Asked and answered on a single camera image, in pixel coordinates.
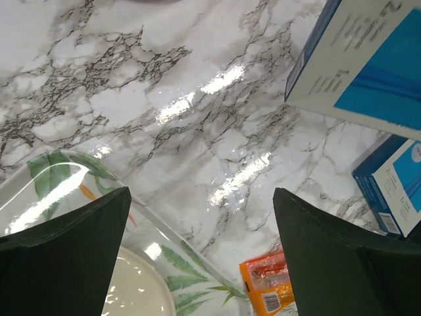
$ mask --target green leaf print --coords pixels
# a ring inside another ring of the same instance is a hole
[[[183,271],[184,273],[187,273],[188,275],[195,275],[203,280],[207,280],[205,276],[203,276],[201,273],[195,270],[193,265],[191,265],[186,260],[184,260],[174,250],[171,250],[170,248],[165,247],[165,246],[161,246],[161,249],[165,258],[168,260],[168,262],[172,263],[172,265],[175,268],[177,268],[180,271]]]
[[[86,155],[85,153],[78,153],[77,156],[71,155],[70,158],[73,162],[88,168],[89,174],[92,174],[93,176],[113,181],[117,180],[116,177],[113,176],[111,172],[109,172],[108,169],[94,157]]]
[[[224,306],[224,305],[226,304],[226,302],[228,302],[228,301],[229,301],[232,297],[234,297],[234,294],[230,292],[230,293],[226,296],[226,299],[225,299],[224,303],[222,304],[222,306]]]
[[[207,301],[193,302],[193,303],[184,305],[183,307],[177,309],[177,316],[191,315],[196,309],[201,307],[201,305],[205,302]]]
[[[48,196],[60,183],[70,178],[69,160],[59,150],[37,156],[28,161],[27,166],[34,179],[35,191],[38,199]],[[52,203],[43,212],[44,219],[48,221],[60,205],[60,201]]]
[[[247,296],[246,293],[240,292],[236,288],[231,287],[231,286],[228,286],[228,285],[224,285],[224,286],[213,286],[212,288],[208,288],[208,290],[227,291],[227,292],[231,293],[233,296],[236,296],[236,297],[241,298],[243,300],[248,300],[249,299],[249,297]]]
[[[200,268],[208,272],[210,275],[212,274],[203,263],[202,259],[197,255],[196,251],[194,251],[185,240],[182,240],[182,248],[194,263],[196,263],[198,266],[200,266]]]
[[[176,276],[169,276],[166,279],[166,285],[170,291],[181,290],[182,288],[188,288],[197,283],[208,282],[206,278],[199,278],[198,276],[192,275],[176,275]]]
[[[95,183],[97,184],[97,188],[98,188],[98,191],[100,191],[100,193],[104,196],[105,194],[108,194],[108,193],[110,193],[110,192],[112,192],[112,191],[114,191],[116,188],[113,188],[112,186],[111,187],[109,187],[109,188],[105,188],[102,184],[101,184],[101,181],[100,181],[100,179],[99,179],[99,177],[98,176],[95,176]]]
[[[209,292],[194,292],[194,293],[187,293],[187,294],[181,294],[174,298],[174,304],[176,306],[176,309],[181,309],[183,306],[190,304],[192,301],[197,300],[198,298],[201,298],[202,296],[205,296],[206,294],[209,294]]]
[[[213,276],[213,274],[209,271],[203,260],[197,255],[197,253],[190,247],[190,245],[186,241],[182,241],[182,248],[185,251],[185,253],[193,260],[200,268],[202,268],[204,271],[208,272],[210,275]],[[220,290],[220,291],[229,291],[234,296],[241,298],[243,300],[248,300],[249,297],[246,293],[238,290],[235,285],[231,284],[228,280],[220,280],[218,279],[218,282],[222,283],[224,286],[217,286],[213,290]]]

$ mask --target marble countertop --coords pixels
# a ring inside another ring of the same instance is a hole
[[[323,4],[4,1],[0,180],[91,153],[234,282],[280,245],[275,187],[378,229],[351,171],[381,133],[283,105]]]

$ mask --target plastic wrapper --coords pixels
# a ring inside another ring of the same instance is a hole
[[[282,251],[243,262],[241,275],[257,316],[272,316],[295,301]]]

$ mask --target glass tray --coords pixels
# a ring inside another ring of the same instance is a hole
[[[85,153],[39,155],[0,186],[0,236],[58,217],[119,186],[123,183]],[[135,197],[122,245],[165,279],[177,316],[253,315],[247,295]]]

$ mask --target cardboard box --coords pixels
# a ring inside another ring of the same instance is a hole
[[[385,232],[407,237],[421,221],[421,142],[389,137],[353,177]]]
[[[421,0],[328,0],[285,101],[421,140]]]

